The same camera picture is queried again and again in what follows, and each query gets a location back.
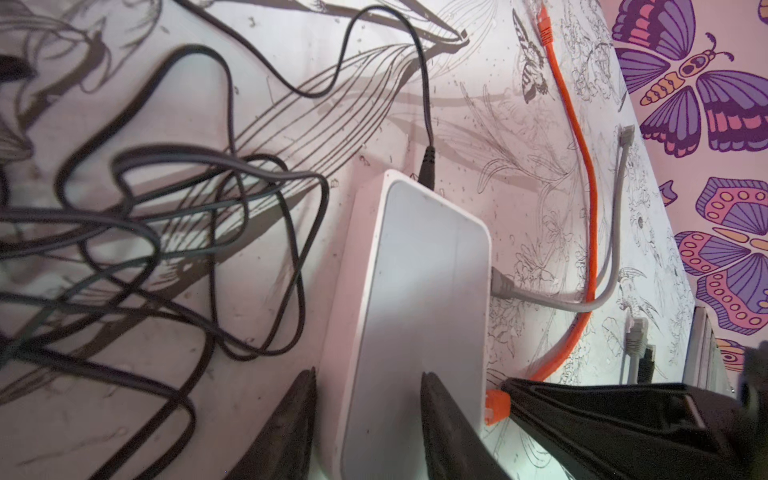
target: router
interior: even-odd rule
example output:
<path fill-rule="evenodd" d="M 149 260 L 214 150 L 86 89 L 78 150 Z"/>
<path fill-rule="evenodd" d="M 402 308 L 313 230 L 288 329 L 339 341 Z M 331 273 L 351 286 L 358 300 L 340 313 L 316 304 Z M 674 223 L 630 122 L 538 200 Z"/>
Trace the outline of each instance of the router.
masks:
<path fill-rule="evenodd" d="M 358 190 L 318 371 L 330 478 L 427 478 L 423 372 L 480 431 L 490 279 L 480 219 L 395 170 Z"/>

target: patterned table surface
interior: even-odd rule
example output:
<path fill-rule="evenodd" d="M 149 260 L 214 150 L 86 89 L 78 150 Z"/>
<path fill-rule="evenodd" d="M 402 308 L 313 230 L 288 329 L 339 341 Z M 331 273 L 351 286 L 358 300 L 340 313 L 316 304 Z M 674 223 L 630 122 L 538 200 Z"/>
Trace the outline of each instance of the patterned table surface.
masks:
<path fill-rule="evenodd" d="M 0 22 L 11 26 L 16 34 L 11 40 L 18 45 L 24 38 L 37 41 L 41 31 L 64 32 L 43 35 L 48 40 L 35 44 L 36 49 L 18 47 L 33 57 L 38 77 L 0 90 L 0 135 L 4 148 L 17 157 L 7 165 L 15 201 L 55 205 L 52 178 L 66 152 L 111 119 L 174 46 L 190 42 L 214 47 L 230 64 L 241 151 L 273 152 L 291 167 L 303 162 L 302 168 L 329 176 L 329 211 L 304 270 L 308 321 L 303 338 L 285 355 L 253 362 L 232 362 L 217 353 L 191 395 L 197 431 L 161 475 L 221 478 L 253 441 L 296 374 L 319 362 L 356 188 L 387 168 L 418 171 L 426 135 L 415 50 L 402 30 L 361 22 L 352 33 L 338 88 L 327 98 L 306 100 L 289 93 L 242 48 L 168 0 L 71 0 L 59 11 L 45 10 L 41 3 L 12 0 L 15 11 L 0 11 Z M 299 84 L 315 75 L 318 82 L 329 77 L 346 23 L 366 3 L 206 0 L 202 5 Z M 424 38 L 438 152 L 435 190 L 488 225 L 493 264 L 517 284 L 580 298 L 587 181 L 535 33 L 535 7 L 521 0 L 387 3 L 405 12 Z M 637 121 L 597 0 L 558 3 L 549 12 L 561 69 L 598 171 L 602 264 L 618 131 Z M 19 18 L 40 22 L 25 29 Z M 106 53 L 96 55 L 96 48 L 106 48 Z M 117 197 L 105 180 L 106 166 L 127 146 L 153 141 L 224 146 L 224 76 L 214 65 L 210 59 L 190 58 L 174 67 L 138 118 L 78 173 L 73 188 L 78 202 L 108 204 Z M 132 181 L 156 184 L 171 174 L 156 169 Z M 550 378 L 553 382 L 619 382 L 625 375 L 623 331 L 630 316 L 650 320 L 649 343 L 657 347 L 654 379 L 682 377 L 694 299 L 639 138 L 631 148 L 627 175 L 619 288 L 594 313 L 574 353 Z M 299 187 L 286 193 L 297 202 L 293 216 L 303 241 L 319 195 Z M 260 220 L 252 222 L 260 226 L 250 231 L 253 242 L 228 251 L 217 271 L 222 324 L 255 343 L 265 334 L 290 272 L 284 229 L 269 207 L 251 210 L 251 217 Z M 233 229 L 242 221 L 237 215 L 231 218 L 220 228 Z M 192 221 L 180 222 L 164 232 L 164 247 L 201 242 L 199 230 Z M 105 255 L 131 248 L 120 239 L 104 240 Z M 9 288 L 54 295 L 83 271 L 78 262 L 36 262 L 34 268 L 32 263 L 4 265 L 0 281 Z M 205 270 L 199 263 L 164 264 L 149 288 L 208 311 Z M 28 315 L 6 305 L 0 308 L 0 316 L 16 322 L 4 325 L 6 331 Z M 492 300 L 490 312 L 489 382 L 526 376 L 531 361 L 548 351 L 574 319 L 571 313 L 519 301 Z M 293 335 L 295 305 L 287 318 L 276 345 Z M 179 385 L 199 355 L 201 333 L 147 319 L 119 338 L 111 334 L 129 320 L 105 320 L 61 348 Z M 13 363 L 0 372 L 0 470 L 9 479 L 86 478 L 160 404 L 137 392 Z M 186 421 L 185 414 L 174 414 L 115 478 L 133 478 L 175 440 Z M 485 430 L 482 437 L 512 478 L 566 478 L 559 464 L 510 421 Z"/>

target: tangled black cable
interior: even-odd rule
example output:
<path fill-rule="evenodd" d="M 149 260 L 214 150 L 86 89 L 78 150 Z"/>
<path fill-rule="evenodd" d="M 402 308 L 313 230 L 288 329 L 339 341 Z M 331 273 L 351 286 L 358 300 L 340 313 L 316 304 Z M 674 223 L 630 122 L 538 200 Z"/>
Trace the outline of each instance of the tangled black cable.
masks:
<path fill-rule="evenodd" d="M 397 17 L 410 32 L 419 56 L 422 69 L 422 86 L 424 90 L 424 115 L 426 129 L 429 136 L 429 148 L 432 149 L 432 165 L 434 165 L 434 147 L 432 139 L 432 125 L 429 116 L 429 83 L 426 72 L 426 62 L 419 37 L 407 19 L 398 11 L 385 6 L 374 5 L 361 10 L 347 27 L 339 64 L 330 84 L 318 92 L 301 91 L 289 84 L 276 69 L 255 49 L 249 42 L 237 34 L 234 30 L 219 22 L 207 14 L 203 9 L 189 3 L 187 0 L 176 0 L 181 6 L 213 24 L 220 30 L 232 36 L 253 52 L 292 92 L 307 98 L 322 97 L 331 92 L 339 76 L 342 67 L 344 52 L 349 40 L 352 26 L 358 18 L 367 15 L 372 10 L 382 10 Z M 206 55 L 215 60 L 224 70 L 227 76 L 227 150 L 215 151 L 210 148 L 181 145 L 181 144 L 154 144 L 134 147 L 121 152 L 111 162 L 111 176 L 114 184 L 121 192 L 122 200 L 102 211 L 82 210 L 75 207 L 67 197 L 67 185 L 73 173 L 83 162 L 93 154 L 96 149 L 106 143 L 123 126 L 125 126 L 147 103 L 154 90 L 163 80 L 168 71 L 182 58 L 188 55 Z M 115 452 L 92 476 L 91 479 L 104 479 L 111 477 L 162 425 L 170 414 L 179 406 L 185 409 L 190 416 L 186 429 L 181 433 L 176 442 L 151 465 L 149 465 L 138 477 L 149 479 L 156 476 L 166 468 L 182 451 L 189 442 L 195 429 L 195 410 L 189 399 L 189 394 L 203 375 L 213 355 L 214 348 L 218 345 L 224 353 L 232 359 L 246 361 L 258 356 L 276 356 L 293 348 L 301 337 L 306 321 L 306 299 L 301 276 L 301 269 L 306 261 L 311 246 L 318 234 L 320 224 L 326 213 L 329 202 L 329 185 L 326 178 L 314 172 L 290 171 L 285 163 L 278 157 L 270 154 L 251 154 L 237 157 L 235 148 L 235 135 L 233 127 L 233 82 L 230 69 L 225 60 L 213 49 L 204 45 L 185 45 L 173 51 L 162 65 L 150 76 L 150 79 L 142 87 L 137 96 L 128 106 L 115 117 L 113 121 L 104 126 L 96 135 L 78 148 L 61 166 L 56 174 L 54 190 L 55 196 L 61 208 L 33 208 L 13 207 L 11 202 L 8 179 L 0 167 L 0 222 L 19 224 L 70 224 L 74 225 L 64 233 L 57 233 L 48 237 L 34 240 L 20 240 L 18 242 L 0 242 L 0 260 L 25 258 L 33 255 L 41 255 L 60 250 L 66 247 L 75 247 L 81 260 L 93 271 L 91 275 L 69 286 L 55 298 L 43 298 L 40 296 L 26 295 L 22 293 L 0 292 L 0 302 L 16 303 L 38 307 L 40 310 L 16 333 L 14 337 L 8 337 L 0 333 L 0 368 L 10 359 L 22 362 L 34 363 L 49 369 L 64 372 L 73 376 L 81 376 L 99 382 L 106 382 L 123 386 L 129 389 L 150 393 L 165 398 L 167 401 L 153 417 L 145 423 L 134 435 Z M 136 194 L 126 180 L 126 175 L 132 170 L 168 164 L 199 164 L 206 166 L 206 170 L 185 180 L 174 184 L 156 188 L 154 190 Z M 265 166 L 272 164 L 277 170 L 268 170 Z M 245 180 L 256 179 L 253 185 L 246 188 Z M 314 180 L 320 188 L 320 201 L 317 214 L 307 235 L 306 242 L 299 249 L 296 239 L 296 231 L 293 219 L 281 188 L 286 182 L 295 180 Z M 202 205 L 179 208 L 173 211 L 164 211 L 150 215 L 136 214 L 134 210 L 142 204 L 147 204 L 162 197 L 179 194 L 200 185 L 215 185 L 212 201 Z M 274 196 L 286 221 L 286 231 L 290 248 L 293 275 L 283 294 L 280 308 L 277 311 L 271 329 L 261 347 L 251 346 L 235 336 L 221 329 L 218 325 L 215 257 L 217 252 L 237 242 L 246 232 L 249 222 L 250 203 L 266 197 Z M 226 241 L 218 241 L 216 227 L 221 211 L 237 208 L 242 212 L 242 223 L 238 226 L 234 235 Z M 193 250 L 163 251 L 161 237 L 152 225 L 163 224 L 190 215 L 207 214 L 210 218 L 207 231 L 208 245 Z M 128 232 L 137 239 L 151 245 L 152 253 L 143 257 L 132 258 L 116 264 L 103 264 L 96 261 L 89 248 L 89 242 L 103 233 L 118 229 Z M 203 256 L 207 260 L 209 293 L 210 293 L 210 319 L 206 319 L 199 313 L 152 293 L 143 288 L 144 283 L 154 272 L 155 268 L 165 260 L 178 257 Z M 130 281 L 118 277 L 119 273 L 128 270 L 139 269 Z M 108 281 L 118 288 L 118 291 L 103 305 L 73 302 L 73 297 L 83 292 L 96 282 Z M 283 347 L 270 349 L 272 342 L 280 328 L 281 321 L 288 307 L 293 290 L 296 290 L 298 303 L 298 322 L 293 338 Z M 144 306 L 122 306 L 129 297 L 138 297 L 144 300 Z M 37 333 L 38 328 L 54 313 L 79 315 L 79 318 L 70 323 L 59 326 L 45 333 Z M 129 372 L 123 372 L 109 366 L 89 362 L 86 359 L 69 356 L 55 352 L 48 348 L 52 343 L 67 338 L 83 329 L 100 321 L 106 315 L 142 316 L 163 318 L 186 323 L 195 326 L 205 333 L 205 345 L 197 360 L 197 364 L 184 382 L 176 389 L 174 387 L 157 382 L 143 376 Z"/>

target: purple butterfly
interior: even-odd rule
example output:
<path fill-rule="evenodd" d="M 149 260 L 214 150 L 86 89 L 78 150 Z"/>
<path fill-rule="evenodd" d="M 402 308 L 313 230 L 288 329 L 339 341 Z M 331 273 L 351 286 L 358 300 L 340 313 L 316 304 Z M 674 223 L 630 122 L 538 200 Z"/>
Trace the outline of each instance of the purple butterfly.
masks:
<path fill-rule="evenodd" d="M 677 71 L 667 72 L 670 62 L 650 52 L 616 49 L 630 93 L 655 82 L 646 91 L 641 105 L 670 97 L 640 126 L 643 138 L 661 142 L 667 154 L 678 158 L 692 154 L 701 139 L 701 101 L 712 150 L 766 149 L 768 79 L 744 71 L 701 73 L 716 56 L 723 55 L 733 61 L 733 55 L 715 52 L 717 40 L 706 33 L 712 48 L 688 57 L 695 32 L 691 0 L 624 0 L 619 6 L 613 27 L 614 40 L 639 45 L 671 61 L 685 59 Z M 685 85 L 694 75 L 698 75 L 696 90 L 700 100 L 693 87 Z"/>

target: pink wallpaper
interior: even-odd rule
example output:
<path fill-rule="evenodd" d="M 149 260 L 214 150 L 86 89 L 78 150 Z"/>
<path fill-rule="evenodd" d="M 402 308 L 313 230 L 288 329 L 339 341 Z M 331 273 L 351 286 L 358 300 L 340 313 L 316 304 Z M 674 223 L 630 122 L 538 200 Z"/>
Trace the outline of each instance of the pink wallpaper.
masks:
<path fill-rule="evenodd" d="M 603 0 L 698 303 L 734 378 L 768 339 L 768 0 Z"/>

